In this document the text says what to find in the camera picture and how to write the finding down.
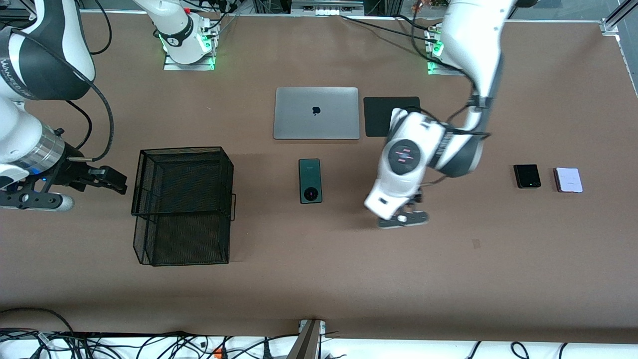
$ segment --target black wire basket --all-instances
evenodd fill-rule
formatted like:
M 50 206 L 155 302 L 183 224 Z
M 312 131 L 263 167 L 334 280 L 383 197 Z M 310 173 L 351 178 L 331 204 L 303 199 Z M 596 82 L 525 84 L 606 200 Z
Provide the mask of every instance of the black wire basket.
M 229 262 L 233 169 L 221 147 L 140 151 L 131 209 L 140 264 Z

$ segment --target green smartphone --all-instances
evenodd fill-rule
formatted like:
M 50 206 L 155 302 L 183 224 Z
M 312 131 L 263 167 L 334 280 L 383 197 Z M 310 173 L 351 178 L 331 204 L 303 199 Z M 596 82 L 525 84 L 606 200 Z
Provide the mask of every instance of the green smartphone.
M 299 160 L 299 199 L 302 204 L 323 201 L 319 158 Z

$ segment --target green indicator light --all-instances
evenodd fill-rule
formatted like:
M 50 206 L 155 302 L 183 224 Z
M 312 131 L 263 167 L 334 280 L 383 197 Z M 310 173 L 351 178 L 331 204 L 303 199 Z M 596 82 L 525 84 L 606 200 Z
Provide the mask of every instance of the green indicator light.
M 437 41 L 436 46 L 434 46 L 433 54 L 435 56 L 441 56 L 442 52 L 443 52 L 443 43 L 441 41 Z

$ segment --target black flip phone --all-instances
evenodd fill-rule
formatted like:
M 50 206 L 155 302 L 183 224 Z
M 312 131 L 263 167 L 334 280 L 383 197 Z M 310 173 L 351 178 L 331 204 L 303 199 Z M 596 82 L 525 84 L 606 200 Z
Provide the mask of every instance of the black flip phone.
M 514 174 L 519 188 L 540 187 L 540 175 L 536 165 L 514 165 Z
M 318 158 L 299 160 L 299 199 L 302 204 L 321 203 L 321 165 Z

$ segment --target silver laptop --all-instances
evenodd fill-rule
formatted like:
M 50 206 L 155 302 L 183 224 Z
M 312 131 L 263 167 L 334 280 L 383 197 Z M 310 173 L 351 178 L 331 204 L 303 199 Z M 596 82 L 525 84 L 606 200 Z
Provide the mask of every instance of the silver laptop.
M 358 139 L 357 88 L 277 88 L 275 139 Z

